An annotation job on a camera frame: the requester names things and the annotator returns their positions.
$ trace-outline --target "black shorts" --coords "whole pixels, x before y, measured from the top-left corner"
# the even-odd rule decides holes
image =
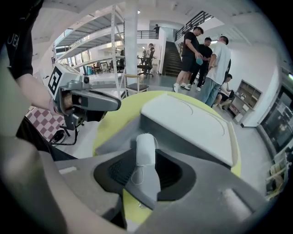
[[[195,65],[195,56],[182,56],[182,70],[193,72]]]
[[[219,94],[222,95],[222,99],[221,99],[222,101],[226,101],[227,99],[229,99],[229,97],[228,97],[226,94],[223,94],[223,93],[218,92],[218,95],[219,95]]]

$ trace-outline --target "man in black t-shirt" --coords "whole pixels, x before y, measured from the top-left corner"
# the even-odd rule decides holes
[[[178,88],[180,83],[181,87],[190,90],[187,87],[187,80],[191,73],[193,72],[193,66],[196,61],[196,58],[202,58],[202,55],[199,53],[199,43],[197,36],[203,34],[203,29],[201,27],[195,27],[193,32],[188,32],[184,35],[183,42],[183,51],[182,51],[182,70],[178,74],[176,83],[173,85],[174,92],[178,93]]]
[[[203,63],[202,63],[202,65],[195,63],[194,71],[192,73],[190,83],[187,85],[187,87],[190,88],[192,86],[192,83],[195,81],[197,73],[200,72],[200,76],[199,76],[198,83],[197,83],[197,90],[198,91],[201,90],[203,78],[204,78],[205,73],[208,72],[208,63],[209,63],[211,56],[212,56],[212,49],[209,48],[209,46],[211,45],[211,42],[212,42],[212,40],[209,37],[206,37],[205,42],[203,44],[199,45],[199,52],[202,54]]]
[[[3,25],[0,48],[6,47],[9,58],[9,63],[6,66],[9,67],[24,96],[33,106],[50,110],[52,114],[58,114],[47,88],[33,77],[31,31],[42,4],[43,0],[27,0],[18,3],[17,9],[14,9],[9,18],[9,23]],[[66,96],[64,107],[69,109],[72,105],[72,97]],[[24,117],[16,136],[30,142],[39,151],[51,153],[54,160],[75,159],[47,142],[26,117]]]
[[[159,27],[159,25],[156,24],[156,26],[154,27],[153,30],[156,30],[157,38],[159,38],[159,31],[160,31],[160,27]]]

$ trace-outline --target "black t-shirt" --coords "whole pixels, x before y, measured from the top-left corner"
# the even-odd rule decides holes
[[[18,12],[11,18],[9,27],[4,30],[5,37],[0,46],[6,45],[10,71],[15,79],[24,74],[33,74],[31,32],[42,4],[43,0],[23,1],[22,6],[17,7]],[[48,142],[26,117],[24,117],[16,136],[32,143],[38,150],[49,152]]]
[[[191,49],[189,49],[189,47],[186,45],[185,40],[189,39],[191,40],[191,44],[193,45],[193,47],[198,51],[198,47],[199,47],[199,43],[198,40],[196,38],[196,36],[194,35],[194,33],[192,32],[188,32],[184,35],[184,42],[183,42],[183,51],[182,51],[182,56],[195,56],[195,54],[192,52]]]
[[[159,33],[159,30],[160,30],[159,26],[155,27],[154,29],[156,30],[156,33]]]
[[[202,54],[203,57],[210,58],[212,56],[212,49],[204,44],[200,44],[198,47],[198,51]]]

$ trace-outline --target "ceiling light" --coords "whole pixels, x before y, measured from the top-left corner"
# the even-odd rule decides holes
[[[212,18],[212,17],[208,17],[208,18],[205,20],[205,22],[208,21],[208,20],[210,20],[211,18]]]

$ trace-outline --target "staircase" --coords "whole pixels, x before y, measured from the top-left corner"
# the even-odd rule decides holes
[[[181,71],[182,61],[174,42],[166,42],[163,75],[177,77]]]

